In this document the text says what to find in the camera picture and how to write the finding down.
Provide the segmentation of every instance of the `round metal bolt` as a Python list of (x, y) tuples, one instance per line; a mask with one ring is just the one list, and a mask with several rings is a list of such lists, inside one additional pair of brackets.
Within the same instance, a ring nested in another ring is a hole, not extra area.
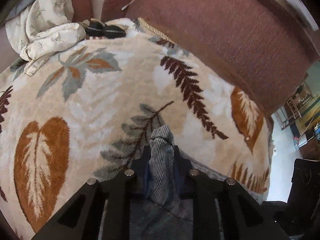
[(197, 175), (199, 175), (199, 171), (196, 170), (196, 169), (191, 169), (191, 170), (189, 171), (189, 173), (190, 173), (190, 175), (192, 175), (192, 176), (197, 176)]
[(95, 178), (90, 178), (90, 179), (88, 179), (87, 180), (87, 183), (89, 184), (89, 185), (93, 185), (93, 184), (95, 184), (96, 183), (96, 179)]
[(126, 171), (124, 172), (124, 174), (125, 174), (126, 176), (132, 176), (132, 175), (134, 174), (134, 170), (126, 170)]
[(233, 178), (227, 178), (226, 179), (227, 184), (229, 185), (235, 185), (236, 184), (236, 180)]

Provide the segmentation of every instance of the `beige blanket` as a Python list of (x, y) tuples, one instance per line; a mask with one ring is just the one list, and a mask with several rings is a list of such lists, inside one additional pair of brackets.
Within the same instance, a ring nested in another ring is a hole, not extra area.
[(130, 165), (163, 124), (191, 157), (267, 196), (273, 147), (255, 102), (192, 53), (116, 23), (126, 38), (81, 41), (33, 77), (23, 65), (0, 75), (0, 209), (24, 240), (88, 178)]

